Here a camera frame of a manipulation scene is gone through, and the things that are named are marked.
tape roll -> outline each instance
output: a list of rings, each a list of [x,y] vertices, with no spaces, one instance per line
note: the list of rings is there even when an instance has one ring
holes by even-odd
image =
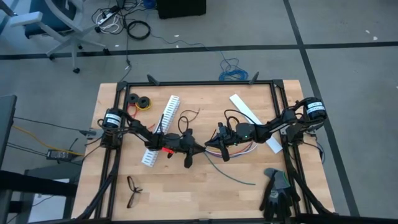
[[[140,98],[138,99],[138,102],[136,103],[136,106],[137,106],[139,109],[146,109],[146,108],[149,109],[149,107],[150,107],[151,104],[152,104],[152,103],[150,102],[150,99],[149,99],[148,97],[146,97],[146,96],[143,96],[143,97],[140,97]]]
[[[139,96],[135,93],[131,93],[128,97],[127,97],[127,102],[130,104],[136,104],[138,102]]]

white cable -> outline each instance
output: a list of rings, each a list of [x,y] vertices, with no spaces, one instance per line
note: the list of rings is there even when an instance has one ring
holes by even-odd
[[[102,15],[102,13],[98,14],[97,18],[95,19],[95,23],[98,24],[98,18],[100,18],[101,15]],[[106,26],[103,26],[103,27],[99,26],[99,28],[101,29],[101,32],[104,33],[104,34],[113,34],[113,33],[116,33],[116,32],[119,30],[119,28],[120,28],[118,22],[119,22],[119,16],[118,16],[118,15],[115,15],[115,16],[113,17],[113,22],[112,22],[112,23],[110,23],[110,24],[108,24],[108,25],[106,25]],[[109,28],[111,28],[111,27],[113,27],[113,26],[116,27],[115,30],[113,30],[113,31],[106,31],[107,29],[109,29]]]
[[[249,153],[249,152],[255,150],[255,148],[257,148],[257,146],[258,146],[258,144],[256,144],[253,148],[249,149],[246,152],[240,152],[240,153],[233,154],[233,155],[230,155],[230,156],[237,156],[237,155],[243,155],[243,154]],[[219,155],[219,156],[222,155],[221,153],[213,152],[213,151],[210,151],[210,150],[207,150],[207,149],[206,149],[206,152],[210,152],[210,154],[216,154],[216,155]]]

wooden tabletop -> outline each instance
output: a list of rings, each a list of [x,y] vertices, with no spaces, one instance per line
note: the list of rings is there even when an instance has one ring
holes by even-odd
[[[298,80],[285,80],[284,85],[289,105],[303,99]],[[96,121],[103,118],[106,109],[113,106],[115,92],[115,83],[101,84],[92,128],[99,128]],[[177,120],[181,111],[200,109],[199,115],[189,124],[189,127],[193,129],[193,136],[201,145],[209,140],[218,122],[225,123],[224,110],[236,109],[229,100],[233,94],[238,94],[263,123],[275,118],[269,85],[142,86],[131,88],[131,93],[148,96],[152,100],[152,108],[140,111],[136,116],[136,119],[147,127],[159,121],[171,95],[180,97],[180,107],[169,133],[179,133]],[[134,108],[131,108],[129,112],[133,114]],[[184,115],[189,118],[194,117],[193,113]],[[246,122],[239,114],[234,114],[234,116],[241,122]],[[305,136],[305,142],[316,144],[309,136]],[[98,145],[93,144],[87,147],[86,154],[96,146]],[[235,152],[245,146],[246,144],[232,146],[229,147],[229,151]],[[333,211],[333,203],[318,149],[308,145],[301,145],[299,149],[307,185],[319,201],[327,209]],[[99,148],[84,161],[73,217],[79,216],[84,211],[98,190],[104,152],[105,149]],[[273,167],[285,170],[282,152],[274,154],[267,144],[259,144],[254,151],[232,158],[228,162],[210,156],[223,172],[256,185],[244,185],[226,178],[209,163],[204,154],[195,155],[193,165],[186,169],[183,166],[185,158],[183,154],[175,154],[168,159],[166,152],[160,152],[155,166],[147,167],[141,163],[144,152],[145,147],[141,140],[132,134],[124,135],[112,220],[260,218],[262,213],[258,210],[259,204],[269,181],[269,178],[264,175],[264,169]],[[132,208],[126,208],[132,194],[127,183],[129,175],[136,185],[143,189],[141,195],[135,199]],[[104,216],[108,195],[109,189],[104,196]],[[303,200],[300,206],[304,211]]]

red clip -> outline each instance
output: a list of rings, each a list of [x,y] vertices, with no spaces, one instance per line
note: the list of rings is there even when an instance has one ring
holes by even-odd
[[[173,151],[173,150],[171,150],[171,149],[167,149],[167,148],[165,148],[165,147],[162,147],[162,151],[165,151],[165,152],[168,152],[168,153],[171,153],[171,154],[173,154],[173,153],[174,153],[174,151]]]

white plastic strip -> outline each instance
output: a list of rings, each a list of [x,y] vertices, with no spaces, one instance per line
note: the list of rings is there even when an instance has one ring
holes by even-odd
[[[180,98],[178,96],[172,95],[169,99],[169,102],[167,103],[166,108],[163,111],[163,114],[164,114],[163,120],[162,120],[163,133],[167,133],[167,130],[169,130],[169,127],[174,119],[175,113],[178,110],[178,106],[180,106]],[[155,130],[157,130],[157,132],[160,132],[160,130],[158,129],[159,124],[160,124],[160,121],[155,128]],[[158,154],[159,154],[159,151],[151,151],[149,149],[146,149],[141,162],[149,167],[153,167]]]
[[[251,118],[256,124],[262,124],[261,121],[254,115],[254,113],[250,110],[248,106],[243,102],[243,100],[237,95],[233,95],[229,98],[231,102],[236,106],[236,108]],[[279,144],[278,141],[274,137],[271,137],[266,141],[267,145],[274,151],[274,153],[278,153],[282,150],[282,146]]]

